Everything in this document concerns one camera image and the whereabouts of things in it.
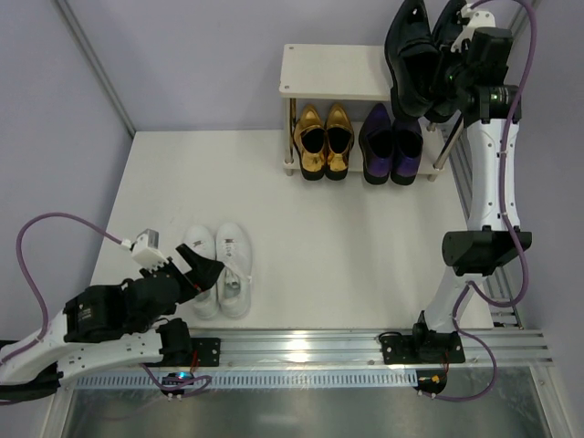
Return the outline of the white sneaker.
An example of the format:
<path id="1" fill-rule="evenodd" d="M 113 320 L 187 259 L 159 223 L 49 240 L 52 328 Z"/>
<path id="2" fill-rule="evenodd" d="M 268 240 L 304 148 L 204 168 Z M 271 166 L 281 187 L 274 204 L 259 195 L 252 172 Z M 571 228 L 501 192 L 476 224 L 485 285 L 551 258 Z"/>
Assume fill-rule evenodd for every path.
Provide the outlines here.
<path id="1" fill-rule="evenodd" d="M 223 224 L 217 230 L 215 250 L 216 260 L 224 264 L 217 281 L 220 308 L 229 318 L 242 318 L 251 307 L 251 243 L 239 225 Z"/>
<path id="2" fill-rule="evenodd" d="M 205 226 L 196 224 L 186 230 L 182 242 L 197 255 L 193 258 L 194 266 L 187 266 L 194 272 L 194 283 L 201 289 L 191 301 L 193 312 L 199 319 L 214 318 L 219 310 L 217 287 L 211 285 L 209 272 L 210 263 L 216 259 L 214 237 Z"/>

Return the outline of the gold loafer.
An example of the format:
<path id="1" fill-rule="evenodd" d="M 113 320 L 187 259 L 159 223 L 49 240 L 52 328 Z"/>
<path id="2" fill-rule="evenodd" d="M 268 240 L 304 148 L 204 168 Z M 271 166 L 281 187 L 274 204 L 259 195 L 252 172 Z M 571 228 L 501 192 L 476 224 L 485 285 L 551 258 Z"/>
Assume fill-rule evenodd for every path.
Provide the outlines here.
<path id="1" fill-rule="evenodd" d="M 322 179 L 328 144 L 324 122 L 314 105 L 307 104 L 302 109 L 294 128 L 293 140 L 303 178 L 307 181 Z"/>
<path id="2" fill-rule="evenodd" d="M 349 172 L 354 130 L 347 112 L 339 102 L 330 107 L 325 129 L 328 136 L 325 175 L 331 181 L 341 181 Z"/>

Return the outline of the purple loafer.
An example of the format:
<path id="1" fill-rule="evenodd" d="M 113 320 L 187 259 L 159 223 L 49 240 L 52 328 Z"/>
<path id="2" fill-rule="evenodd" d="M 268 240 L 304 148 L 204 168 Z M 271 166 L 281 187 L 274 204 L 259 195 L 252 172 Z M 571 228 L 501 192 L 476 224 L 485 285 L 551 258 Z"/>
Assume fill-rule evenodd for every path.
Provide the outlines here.
<path id="1" fill-rule="evenodd" d="M 393 168 L 393 132 L 389 112 L 383 103 L 373 106 L 359 134 L 363 175 L 367 183 L 386 183 Z"/>
<path id="2" fill-rule="evenodd" d="M 392 131 L 394 153 L 391 180 L 408 186 L 415 181 L 422 160 L 422 129 L 418 120 L 396 120 Z"/>

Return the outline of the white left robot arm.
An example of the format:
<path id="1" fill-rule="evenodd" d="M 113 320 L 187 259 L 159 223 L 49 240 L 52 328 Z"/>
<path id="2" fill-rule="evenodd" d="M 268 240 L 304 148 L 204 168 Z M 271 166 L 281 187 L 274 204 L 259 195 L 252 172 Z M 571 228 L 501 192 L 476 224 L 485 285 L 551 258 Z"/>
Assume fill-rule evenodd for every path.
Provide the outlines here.
<path id="1" fill-rule="evenodd" d="M 224 263 L 179 245 L 190 267 L 182 272 L 161 251 L 131 248 L 138 279 L 96 285 L 72 298 L 45 331 L 25 342 L 1 345 L 1 400 L 16 403 L 45 398 L 66 382 L 122 365 L 185 365 L 193 355 L 187 324 L 174 313 L 214 286 Z"/>

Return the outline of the black patent loafer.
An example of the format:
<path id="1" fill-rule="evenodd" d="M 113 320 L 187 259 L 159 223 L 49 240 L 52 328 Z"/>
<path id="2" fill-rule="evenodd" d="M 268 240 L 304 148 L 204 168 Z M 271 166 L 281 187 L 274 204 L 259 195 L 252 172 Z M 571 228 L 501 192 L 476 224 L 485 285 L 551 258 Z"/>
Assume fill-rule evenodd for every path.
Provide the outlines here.
<path id="1" fill-rule="evenodd" d="M 384 43 L 391 73 L 391 108 L 399 120 L 417 120 L 431 108 L 430 86 L 439 60 L 425 3 L 406 0 L 391 22 Z"/>
<path id="2" fill-rule="evenodd" d="M 440 14 L 433 32 L 434 45 L 439 51 L 437 68 L 430 86 L 432 107 L 425 118 L 432 123 L 444 123 L 456 112 L 454 73 L 461 66 L 462 55 L 451 47 L 463 31 L 461 10 L 463 0 L 450 0 Z"/>

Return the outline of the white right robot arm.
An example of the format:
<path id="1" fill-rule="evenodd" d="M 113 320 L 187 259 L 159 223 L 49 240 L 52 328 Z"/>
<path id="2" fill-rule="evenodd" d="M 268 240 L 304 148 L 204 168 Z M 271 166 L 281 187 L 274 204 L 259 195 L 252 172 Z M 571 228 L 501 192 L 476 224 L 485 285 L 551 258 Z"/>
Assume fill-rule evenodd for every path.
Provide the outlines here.
<path id="1" fill-rule="evenodd" d="M 509 30 L 479 27 L 447 76 L 472 154 L 472 202 L 466 230 L 443 238 L 443 280 L 407 343 L 416 363 L 464 362 L 458 320 L 468 301 L 483 295 L 481 285 L 499 267 L 524 261 L 532 244 L 515 204 L 522 88 L 505 83 L 512 46 Z"/>

